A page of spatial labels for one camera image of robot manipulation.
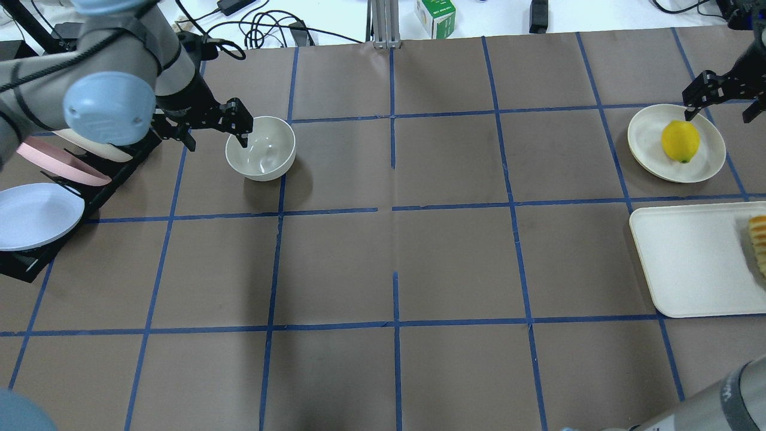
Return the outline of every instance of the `green and white box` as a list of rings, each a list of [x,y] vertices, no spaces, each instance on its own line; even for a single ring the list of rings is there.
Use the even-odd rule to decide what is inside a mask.
[[[446,39],[455,31],[457,9],[450,0],[416,0],[415,14],[432,39]]]

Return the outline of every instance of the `white tabletop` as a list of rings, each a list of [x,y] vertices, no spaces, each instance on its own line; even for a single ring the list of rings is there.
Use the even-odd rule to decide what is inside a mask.
[[[65,21],[81,21],[72,8],[38,6],[53,24]],[[659,0],[665,8],[678,9],[693,4],[693,0]],[[184,0],[185,7],[198,17],[215,8],[213,0]],[[201,20],[203,28],[222,21],[233,21],[264,3],[257,0],[252,5],[231,16],[221,13]],[[457,8],[456,30],[452,38],[476,36],[523,35],[529,31],[530,0],[453,0]],[[400,0],[399,22],[402,39],[425,39],[428,34],[414,14],[415,0]],[[173,0],[159,4],[170,22],[182,18]],[[365,37],[367,17],[366,0],[269,0],[261,11],[282,9],[300,17],[311,28],[340,33],[358,40]],[[714,1],[700,6],[702,12],[719,13]],[[0,23],[7,18],[0,15]],[[692,10],[679,15],[668,15],[657,10],[650,0],[549,0],[548,32],[602,31],[634,28],[691,27],[697,25],[722,25],[720,18],[699,15]],[[226,38],[242,44],[243,36],[236,25],[225,25],[213,31],[216,38]],[[317,44],[348,43],[330,35],[313,34]],[[12,22],[0,25],[0,40],[18,39],[18,29]],[[40,48],[27,36],[34,49]],[[293,45],[288,35],[287,41]],[[280,46],[275,38],[268,38],[265,48]]]

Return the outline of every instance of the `lemon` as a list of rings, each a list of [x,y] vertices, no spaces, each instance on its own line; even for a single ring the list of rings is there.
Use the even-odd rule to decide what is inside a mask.
[[[689,121],[673,120],[663,130],[662,142],[668,157],[688,163],[699,150],[699,132]]]

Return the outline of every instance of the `light blue joint cap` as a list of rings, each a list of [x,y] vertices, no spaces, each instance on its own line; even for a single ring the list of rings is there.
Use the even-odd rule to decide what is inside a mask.
[[[80,15],[108,15],[137,8],[147,0],[72,0],[74,10]]]
[[[56,426],[30,400],[0,389],[0,431],[56,431]]]
[[[130,145],[152,123],[154,90],[124,72],[98,72],[80,78],[64,95],[64,119],[82,137],[98,143]]]

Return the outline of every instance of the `dish rack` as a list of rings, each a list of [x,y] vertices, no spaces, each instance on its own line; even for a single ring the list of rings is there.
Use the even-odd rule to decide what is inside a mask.
[[[76,158],[91,165],[112,179],[109,184],[102,187],[85,186],[41,171],[43,175],[53,180],[59,186],[64,187],[68,192],[75,193],[85,200],[83,216],[71,231],[56,241],[20,252],[0,252],[0,274],[32,283],[43,268],[56,257],[56,254],[64,247],[69,238],[84,223],[87,223],[90,217],[112,197],[115,191],[130,178],[136,171],[136,168],[149,157],[149,154],[161,142],[162,140],[154,132],[149,131],[138,143],[121,146],[120,149],[122,151],[133,156],[130,161],[125,163],[106,160],[88,152],[85,152],[85,154],[73,154]]]

